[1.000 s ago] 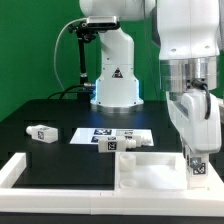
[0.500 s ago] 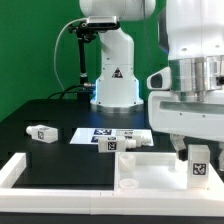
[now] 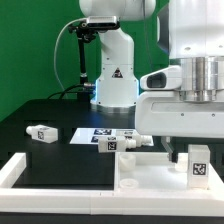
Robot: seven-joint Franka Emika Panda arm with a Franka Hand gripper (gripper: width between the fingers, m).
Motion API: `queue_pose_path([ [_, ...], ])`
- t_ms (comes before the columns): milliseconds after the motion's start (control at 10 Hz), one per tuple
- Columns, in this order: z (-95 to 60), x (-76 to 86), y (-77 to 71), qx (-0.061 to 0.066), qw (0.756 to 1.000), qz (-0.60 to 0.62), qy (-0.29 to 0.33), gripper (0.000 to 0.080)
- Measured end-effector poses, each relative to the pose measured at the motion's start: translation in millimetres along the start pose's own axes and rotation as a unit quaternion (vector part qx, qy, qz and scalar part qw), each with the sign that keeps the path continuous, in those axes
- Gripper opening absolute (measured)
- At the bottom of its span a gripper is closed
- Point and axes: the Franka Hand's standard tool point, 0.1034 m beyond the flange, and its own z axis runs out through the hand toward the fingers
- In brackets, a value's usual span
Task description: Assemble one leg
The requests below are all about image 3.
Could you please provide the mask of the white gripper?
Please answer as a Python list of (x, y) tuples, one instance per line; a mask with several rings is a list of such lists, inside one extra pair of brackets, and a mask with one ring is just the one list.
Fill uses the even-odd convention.
[(171, 137), (224, 138), (224, 102), (190, 103), (180, 101), (174, 91), (145, 91), (137, 100), (135, 129), (162, 136), (169, 160), (177, 163)]

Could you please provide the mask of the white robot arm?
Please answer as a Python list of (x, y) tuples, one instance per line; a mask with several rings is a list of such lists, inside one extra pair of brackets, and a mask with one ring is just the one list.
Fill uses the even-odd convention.
[(135, 108), (141, 134), (224, 138), (224, 0), (170, 0), (157, 14), (157, 43), (169, 65), (134, 83), (133, 40), (118, 20), (142, 20), (156, 0), (79, 0), (87, 26), (100, 35), (102, 73), (91, 106)]

